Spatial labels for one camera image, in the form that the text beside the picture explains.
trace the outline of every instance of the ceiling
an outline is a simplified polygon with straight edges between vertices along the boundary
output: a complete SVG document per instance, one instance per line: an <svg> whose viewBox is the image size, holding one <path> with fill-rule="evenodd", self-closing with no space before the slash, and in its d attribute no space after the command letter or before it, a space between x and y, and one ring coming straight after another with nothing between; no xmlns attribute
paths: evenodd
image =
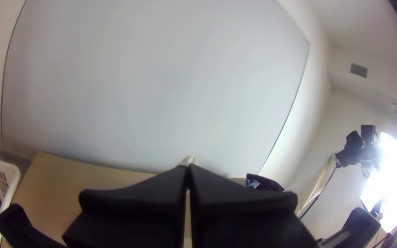
<svg viewBox="0 0 397 248"><path fill-rule="evenodd" d="M332 48L397 69L397 15L388 0L309 0Z"/></svg>

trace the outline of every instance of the window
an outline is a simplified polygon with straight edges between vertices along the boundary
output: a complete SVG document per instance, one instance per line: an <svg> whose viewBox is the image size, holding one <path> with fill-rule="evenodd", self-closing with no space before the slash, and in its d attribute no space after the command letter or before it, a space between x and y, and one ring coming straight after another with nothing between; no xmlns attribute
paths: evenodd
<svg viewBox="0 0 397 248"><path fill-rule="evenodd" d="M397 226L397 140L386 133L380 137L380 170L373 170L361 194L368 210L383 199L381 226L391 232Z"/></svg>

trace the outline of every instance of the desk surface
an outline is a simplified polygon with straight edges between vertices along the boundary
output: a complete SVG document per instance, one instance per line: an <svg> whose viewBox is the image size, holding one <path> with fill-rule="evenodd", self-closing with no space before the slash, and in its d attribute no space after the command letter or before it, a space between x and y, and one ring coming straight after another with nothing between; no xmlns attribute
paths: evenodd
<svg viewBox="0 0 397 248"><path fill-rule="evenodd" d="M65 244L62 234L82 211L78 201L82 190L123 188L154 175L113 169L40 153L33 160L12 202L24 208L36 229ZM190 226L188 194L184 247L191 247Z"/></svg>

